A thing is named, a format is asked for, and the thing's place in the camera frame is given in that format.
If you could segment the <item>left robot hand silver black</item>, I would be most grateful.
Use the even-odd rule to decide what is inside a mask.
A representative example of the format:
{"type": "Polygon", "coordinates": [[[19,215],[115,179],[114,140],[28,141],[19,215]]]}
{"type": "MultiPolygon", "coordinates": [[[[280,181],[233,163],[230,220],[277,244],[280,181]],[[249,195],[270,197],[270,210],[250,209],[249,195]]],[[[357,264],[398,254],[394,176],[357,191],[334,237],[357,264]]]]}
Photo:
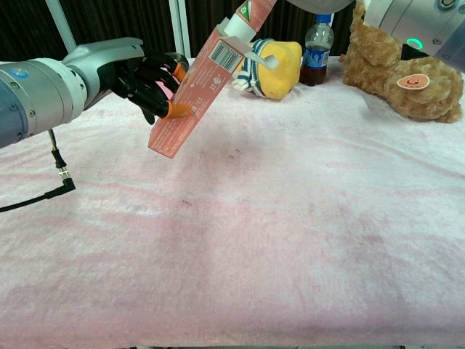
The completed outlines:
{"type": "Polygon", "coordinates": [[[176,93],[187,73],[189,63],[179,53],[158,52],[140,39],[126,37],[79,45],[62,63],[84,81],[85,109],[113,92],[138,106],[150,125],[184,112],[163,91],[176,93]]]}

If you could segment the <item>white aluminium frame post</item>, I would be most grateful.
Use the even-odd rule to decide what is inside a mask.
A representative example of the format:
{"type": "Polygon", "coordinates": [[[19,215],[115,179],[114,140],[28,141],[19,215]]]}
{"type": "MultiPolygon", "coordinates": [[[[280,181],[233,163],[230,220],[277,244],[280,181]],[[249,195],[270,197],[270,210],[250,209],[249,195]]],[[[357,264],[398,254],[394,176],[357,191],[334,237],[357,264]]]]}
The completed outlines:
{"type": "Polygon", "coordinates": [[[186,58],[191,58],[186,2],[169,0],[169,9],[176,51],[186,58]]]}
{"type": "Polygon", "coordinates": [[[45,2],[67,52],[71,53],[76,48],[76,41],[62,9],[60,0],[45,0],[45,2]]]}

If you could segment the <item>yellow plush toy striped cap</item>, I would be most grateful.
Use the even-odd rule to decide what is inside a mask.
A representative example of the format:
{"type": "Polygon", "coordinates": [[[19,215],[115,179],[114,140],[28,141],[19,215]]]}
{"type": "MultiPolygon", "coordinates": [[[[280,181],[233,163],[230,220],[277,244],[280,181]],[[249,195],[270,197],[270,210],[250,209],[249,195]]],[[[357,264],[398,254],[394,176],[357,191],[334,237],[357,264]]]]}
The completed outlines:
{"type": "Polygon", "coordinates": [[[257,97],[282,100],[299,81],[301,45],[295,41],[257,39],[249,46],[254,54],[263,59],[274,56],[278,65],[268,69],[246,57],[233,74],[232,86],[257,97]]]}

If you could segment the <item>brown teddy bear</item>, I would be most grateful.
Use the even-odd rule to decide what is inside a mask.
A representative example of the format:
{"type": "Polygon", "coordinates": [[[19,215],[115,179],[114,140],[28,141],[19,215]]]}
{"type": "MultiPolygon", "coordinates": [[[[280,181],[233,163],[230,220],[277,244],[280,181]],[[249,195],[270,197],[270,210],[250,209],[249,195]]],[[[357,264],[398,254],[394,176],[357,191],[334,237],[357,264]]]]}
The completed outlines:
{"type": "Polygon", "coordinates": [[[380,97],[402,117],[442,123],[458,121],[463,116],[461,72],[434,57],[402,60],[400,41],[367,26],[365,14],[364,4],[358,1],[347,53],[339,59],[344,66],[343,82],[380,97]],[[429,77],[429,86],[414,90],[397,84],[399,79],[418,73],[429,77]]]}

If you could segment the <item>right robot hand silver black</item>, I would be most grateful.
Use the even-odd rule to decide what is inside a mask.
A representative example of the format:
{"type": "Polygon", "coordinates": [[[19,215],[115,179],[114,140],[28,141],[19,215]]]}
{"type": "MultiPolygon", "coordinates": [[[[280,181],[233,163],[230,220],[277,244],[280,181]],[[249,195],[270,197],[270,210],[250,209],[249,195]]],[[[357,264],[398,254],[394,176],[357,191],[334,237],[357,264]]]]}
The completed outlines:
{"type": "Polygon", "coordinates": [[[286,0],[294,6],[316,15],[329,15],[343,10],[354,0],[286,0]]]}

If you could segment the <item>pink fluffy table cloth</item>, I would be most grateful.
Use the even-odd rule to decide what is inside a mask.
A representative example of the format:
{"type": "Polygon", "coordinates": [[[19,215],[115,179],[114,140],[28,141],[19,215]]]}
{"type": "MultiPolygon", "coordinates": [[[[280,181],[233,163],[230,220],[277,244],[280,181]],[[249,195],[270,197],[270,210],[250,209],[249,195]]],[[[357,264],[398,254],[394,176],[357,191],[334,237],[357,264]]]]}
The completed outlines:
{"type": "Polygon", "coordinates": [[[172,159],[115,95],[58,127],[76,189],[0,214],[0,349],[465,346],[465,115],[328,72],[225,87],[172,159]]]}

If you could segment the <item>black pleated curtain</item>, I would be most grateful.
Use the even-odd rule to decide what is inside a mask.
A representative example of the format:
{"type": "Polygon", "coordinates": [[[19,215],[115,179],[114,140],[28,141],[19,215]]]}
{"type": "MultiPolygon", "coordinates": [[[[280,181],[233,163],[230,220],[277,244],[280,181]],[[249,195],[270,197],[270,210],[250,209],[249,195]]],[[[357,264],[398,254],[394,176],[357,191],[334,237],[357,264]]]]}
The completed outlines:
{"type": "MultiPolygon", "coordinates": [[[[169,0],[59,0],[77,44],[135,37],[173,52],[169,0]]],[[[243,0],[185,0],[190,53],[196,56],[214,26],[243,0]]],[[[304,43],[315,15],[278,0],[257,36],[304,43]]],[[[61,60],[67,50],[45,0],[0,0],[0,62],[37,57],[61,60]]]]}

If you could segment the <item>cola bottle blue cap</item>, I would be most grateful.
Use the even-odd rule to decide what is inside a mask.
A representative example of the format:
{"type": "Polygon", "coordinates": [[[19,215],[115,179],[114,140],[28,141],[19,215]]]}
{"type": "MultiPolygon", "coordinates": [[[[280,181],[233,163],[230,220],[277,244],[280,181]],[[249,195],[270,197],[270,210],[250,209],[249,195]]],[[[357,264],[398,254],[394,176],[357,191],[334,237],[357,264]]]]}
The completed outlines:
{"type": "Polygon", "coordinates": [[[299,81],[307,86],[322,84],[326,79],[326,70],[331,47],[333,45],[332,15],[316,15],[315,24],[305,36],[305,50],[299,81]]]}

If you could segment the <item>pink and white carton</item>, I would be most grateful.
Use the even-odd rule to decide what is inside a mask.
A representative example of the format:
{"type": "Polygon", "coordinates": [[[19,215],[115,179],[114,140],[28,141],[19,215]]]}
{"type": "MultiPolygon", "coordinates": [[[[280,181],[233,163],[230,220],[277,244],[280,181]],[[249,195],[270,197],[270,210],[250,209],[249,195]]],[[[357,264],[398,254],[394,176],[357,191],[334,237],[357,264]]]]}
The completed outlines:
{"type": "Polygon", "coordinates": [[[261,58],[238,37],[227,36],[225,26],[216,26],[185,74],[170,100],[170,114],[159,119],[150,132],[149,149],[174,158],[243,59],[268,69],[278,65],[272,55],[261,58]]]}

